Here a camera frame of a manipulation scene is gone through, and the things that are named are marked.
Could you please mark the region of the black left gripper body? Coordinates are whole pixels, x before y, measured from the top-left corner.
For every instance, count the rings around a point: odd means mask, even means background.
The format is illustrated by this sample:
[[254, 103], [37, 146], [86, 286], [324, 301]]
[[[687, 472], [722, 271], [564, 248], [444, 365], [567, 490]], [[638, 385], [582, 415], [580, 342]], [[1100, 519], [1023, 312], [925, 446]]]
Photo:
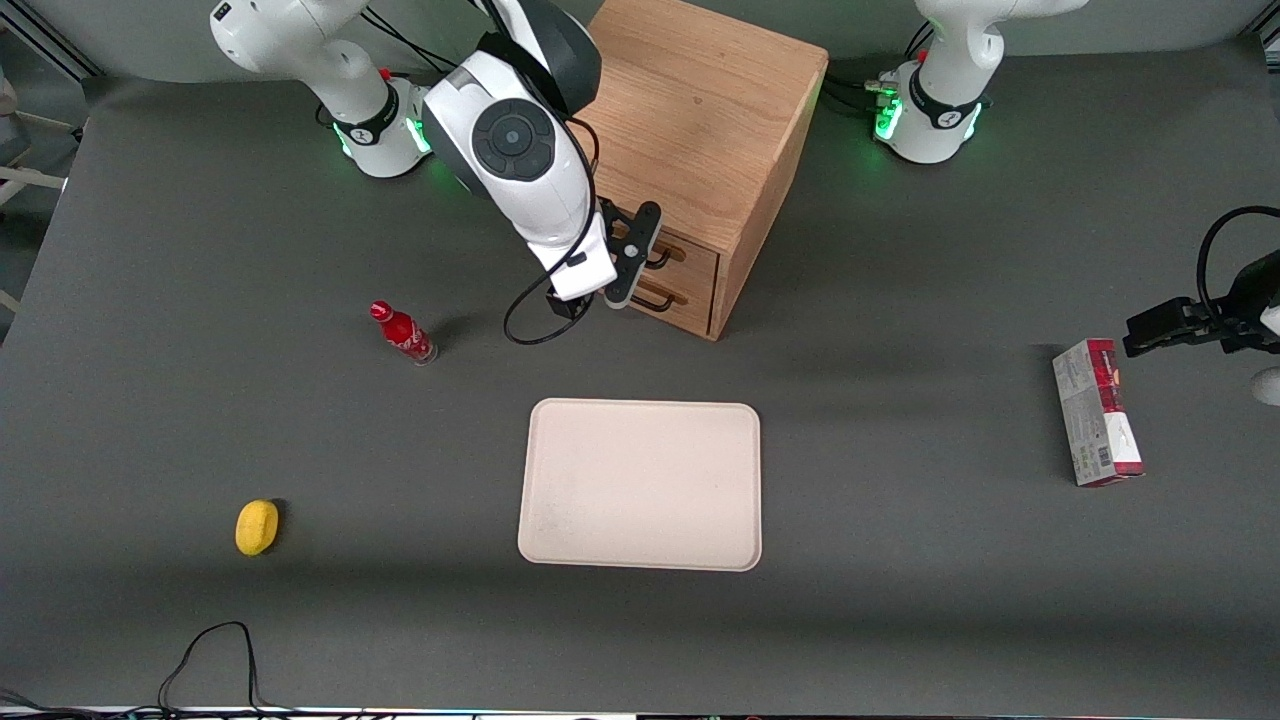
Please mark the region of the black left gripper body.
[[1224, 320], [1235, 351], [1279, 354], [1277, 291], [1279, 252], [1249, 263], [1236, 274], [1224, 299]]

